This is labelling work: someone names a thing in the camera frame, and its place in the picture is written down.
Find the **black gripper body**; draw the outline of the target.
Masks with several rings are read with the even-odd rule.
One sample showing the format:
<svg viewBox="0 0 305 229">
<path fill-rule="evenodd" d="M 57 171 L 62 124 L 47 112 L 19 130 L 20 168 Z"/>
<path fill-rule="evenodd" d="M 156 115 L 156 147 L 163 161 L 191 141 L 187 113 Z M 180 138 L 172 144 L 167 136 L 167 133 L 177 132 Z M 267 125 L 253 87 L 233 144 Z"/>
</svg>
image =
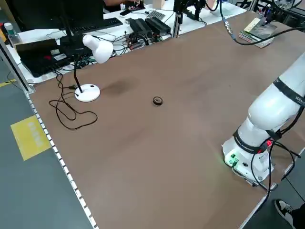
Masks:
<svg viewBox="0 0 305 229">
<path fill-rule="evenodd" d="M 265 8 L 264 8 L 264 17 L 266 19 L 273 19 L 274 18 L 274 4 L 273 3 L 268 3 Z"/>
</svg>

